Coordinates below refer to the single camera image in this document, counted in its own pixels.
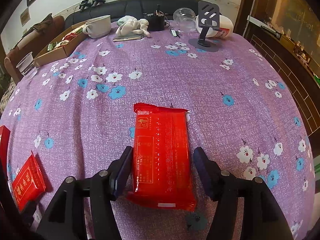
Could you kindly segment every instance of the white mug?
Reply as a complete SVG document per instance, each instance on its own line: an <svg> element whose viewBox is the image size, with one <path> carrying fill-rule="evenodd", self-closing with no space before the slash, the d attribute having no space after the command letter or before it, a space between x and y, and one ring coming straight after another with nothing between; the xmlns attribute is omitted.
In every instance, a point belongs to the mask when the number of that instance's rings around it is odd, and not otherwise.
<svg viewBox="0 0 320 240"><path fill-rule="evenodd" d="M82 31L93 39L106 36L111 30L110 15L101 16L91 19L85 23Z"/></svg>

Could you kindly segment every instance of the screw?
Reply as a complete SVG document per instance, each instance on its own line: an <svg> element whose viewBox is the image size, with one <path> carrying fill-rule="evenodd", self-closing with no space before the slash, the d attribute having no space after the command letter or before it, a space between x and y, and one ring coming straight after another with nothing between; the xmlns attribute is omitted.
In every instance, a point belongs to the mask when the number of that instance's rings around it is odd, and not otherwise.
<svg viewBox="0 0 320 240"><path fill-rule="evenodd" d="M99 172L99 175L100 175L101 177L107 176L107 175L108 175L108 171L102 170L102 171Z"/></svg>
<svg viewBox="0 0 320 240"><path fill-rule="evenodd" d="M73 177L67 177L66 178L66 183L71 183L73 182Z"/></svg>
<svg viewBox="0 0 320 240"><path fill-rule="evenodd" d="M255 177L255 178L254 178L254 181L255 181L256 183L262 183L262 182L263 182L263 179L261 179L260 177Z"/></svg>
<svg viewBox="0 0 320 240"><path fill-rule="evenodd" d="M221 175L225 176L225 177L228 177L230 175L230 172L226 171L226 170L223 170L223 171L221 171Z"/></svg>

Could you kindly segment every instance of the cup handle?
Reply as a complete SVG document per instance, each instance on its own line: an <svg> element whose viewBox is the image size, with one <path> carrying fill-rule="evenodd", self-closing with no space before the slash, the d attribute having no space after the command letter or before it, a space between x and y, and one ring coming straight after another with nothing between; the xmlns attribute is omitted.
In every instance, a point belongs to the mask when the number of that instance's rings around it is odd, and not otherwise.
<svg viewBox="0 0 320 240"><path fill-rule="evenodd" d="M86 25L85 27L82 28L83 33L88 34L88 35L92 33L92 30L90 30L89 26L92 26L92 25L91 24Z"/></svg>

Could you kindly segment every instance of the black sofa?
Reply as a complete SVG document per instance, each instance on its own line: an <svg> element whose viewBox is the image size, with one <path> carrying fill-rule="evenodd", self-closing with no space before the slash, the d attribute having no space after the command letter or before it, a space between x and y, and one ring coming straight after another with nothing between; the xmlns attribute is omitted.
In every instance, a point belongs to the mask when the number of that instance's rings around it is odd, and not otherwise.
<svg viewBox="0 0 320 240"><path fill-rule="evenodd" d="M168 20L173 20L173 13L183 7L192 9L197 15L198 2L199 0L118 0L108 2L70 14L65 20L65 29L73 24L103 15L111 15L111 22L115 22L125 15L142 19L144 14L153 13L158 4L160 10L168 14Z"/></svg>

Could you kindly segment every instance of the brown armchair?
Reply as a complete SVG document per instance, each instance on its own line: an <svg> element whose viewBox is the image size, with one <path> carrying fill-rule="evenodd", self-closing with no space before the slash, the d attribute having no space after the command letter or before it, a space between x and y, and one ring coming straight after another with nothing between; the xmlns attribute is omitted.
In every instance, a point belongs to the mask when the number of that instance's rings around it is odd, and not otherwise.
<svg viewBox="0 0 320 240"><path fill-rule="evenodd" d="M41 28L41 31L31 31L10 50L4 59L4 66L9 75L12 76L15 84L18 84L23 78L20 71L16 68L20 60L31 51L33 57L35 57L50 41L62 33L63 30L63 16L54 17L49 25L45 26L45 28Z"/></svg>

